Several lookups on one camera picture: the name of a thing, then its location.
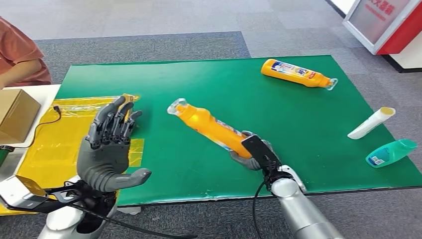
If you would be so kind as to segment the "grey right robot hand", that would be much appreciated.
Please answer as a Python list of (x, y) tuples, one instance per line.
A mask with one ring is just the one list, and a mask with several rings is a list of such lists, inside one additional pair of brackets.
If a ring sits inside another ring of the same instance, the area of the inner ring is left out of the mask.
[[(243, 135), (247, 136), (247, 137), (255, 135), (255, 133), (247, 131), (247, 130), (243, 130), (241, 133)], [(264, 139), (262, 139), (261, 141), (263, 143), (265, 143), (272, 150), (272, 152), (275, 154), (273, 147), (272, 147), (272, 144), (270, 142), (268, 142), (267, 140), (264, 140)], [(230, 151), (229, 154), (230, 154), (230, 157), (231, 157), (232, 160), (234, 160), (235, 162), (244, 166), (245, 168), (248, 168), (248, 169), (254, 170), (254, 171), (261, 169), (261, 166), (259, 165), (259, 163), (254, 158), (240, 157), (235, 151)]]

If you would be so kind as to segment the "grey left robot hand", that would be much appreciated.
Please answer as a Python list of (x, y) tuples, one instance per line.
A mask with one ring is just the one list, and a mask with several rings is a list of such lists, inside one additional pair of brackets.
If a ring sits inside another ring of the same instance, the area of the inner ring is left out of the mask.
[(105, 105), (81, 140), (77, 174), (95, 190), (115, 192), (139, 186), (152, 174), (147, 168), (126, 173), (131, 135), (137, 118), (142, 115), (142, 111), (129, 115), (132, 108), (133, 103), (127, 102), (124, 96)]

